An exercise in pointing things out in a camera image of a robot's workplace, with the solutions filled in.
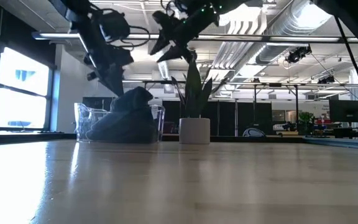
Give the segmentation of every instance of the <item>computer monitor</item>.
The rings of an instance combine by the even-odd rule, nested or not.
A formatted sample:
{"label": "computer monitor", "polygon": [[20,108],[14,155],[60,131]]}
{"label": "computer monitor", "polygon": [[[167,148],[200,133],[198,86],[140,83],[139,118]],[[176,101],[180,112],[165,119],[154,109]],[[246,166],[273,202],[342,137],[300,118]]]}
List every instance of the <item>computer monitor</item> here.
{"label": "computer monitor", "polygon": [[329,118],[332,122],[358,122],[358,101],[330,100]]}

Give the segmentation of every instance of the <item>potted plant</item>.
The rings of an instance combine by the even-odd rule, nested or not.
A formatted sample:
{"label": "potted plant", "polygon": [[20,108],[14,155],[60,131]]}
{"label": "potted plant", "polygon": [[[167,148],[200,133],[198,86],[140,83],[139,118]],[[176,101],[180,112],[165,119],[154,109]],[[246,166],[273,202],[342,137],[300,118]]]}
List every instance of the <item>potted plant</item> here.
{"label": "potted plant", "polygon": [[181,104],[185,106],[185,118],[179,122],[179,141],[182,144],[209,144],[210,123],[208,118],[201,118],[201,112],[206,106],[209,96],[217,92],[227,81],[213,88],[213,80],[201,82],[200,72],[195,60],[189,63],[187,75],[185,75],[185,95],[180,91],[178,81],[172,77],[172,83],[178,90]]}
{"label": "potted plant", "polygon": [[310,112],[299,113],[299,127],[298,133],[300,135],[307,135],[313,132],[314,115]]}

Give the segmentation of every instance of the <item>clear plastic bin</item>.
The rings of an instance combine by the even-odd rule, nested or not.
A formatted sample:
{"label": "clear plastic bin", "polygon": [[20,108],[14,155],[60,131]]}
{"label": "clear plastic bin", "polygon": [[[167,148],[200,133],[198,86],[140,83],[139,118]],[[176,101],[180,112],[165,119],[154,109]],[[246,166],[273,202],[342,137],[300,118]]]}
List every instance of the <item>clear plastic bin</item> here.
{"label": "clear plastic bin", "polygon": [[[100,141],[97,139],[93,139],[91,137],[91,132],[94,131],[95,124],[100,121],[102,118],[109,114],[113,114],[113,112],[109,112],[106,110],[99,110],[86,107],[83,103],[75,103],[75,121],[76,121],[76,129],[75,133],[77,134],[77,141],[79,142],[90,142],[90,141]],[[150,112],[154,120],[154,127],[151,128],[152,131],[155,131],[155,138],[152,142],[160,142],[162,140],[162,132],[163,132],[163,123],[165,116],[165,108],[161,105],[150,105]],[[112,136],[114,139],[112,142],[117,142],[115,138],[116,136]]]}

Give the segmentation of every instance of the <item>wooden table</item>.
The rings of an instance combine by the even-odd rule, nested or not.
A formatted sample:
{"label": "wooden table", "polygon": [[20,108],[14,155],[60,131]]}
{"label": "wooden table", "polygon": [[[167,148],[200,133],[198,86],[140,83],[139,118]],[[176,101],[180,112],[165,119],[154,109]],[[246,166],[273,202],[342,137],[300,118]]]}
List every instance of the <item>wooden table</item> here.
{"label": "wooden table", "polygon": [[358,150],[312,144],[0,146],[0,223],[358,223]]}

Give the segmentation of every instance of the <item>transparent container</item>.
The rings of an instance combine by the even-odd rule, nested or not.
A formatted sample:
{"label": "transparent container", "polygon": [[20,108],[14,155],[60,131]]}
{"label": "transparent container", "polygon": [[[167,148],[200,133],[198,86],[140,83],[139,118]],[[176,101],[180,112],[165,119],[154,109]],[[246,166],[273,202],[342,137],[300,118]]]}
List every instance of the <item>transparent container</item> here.
{"label": "transparent container", "polygon": [[[74,109],[75,133],[79,142],[153,143],[162,141],[165,108],[161,105],[149,105],[145,119],[150,122],[146,123],[142,123],[145,119],[136,114],[93,109],[86,107],[83,103],[75,103]],[[128,123],[129,126],[122,122],[125,119],[131,120]]]}

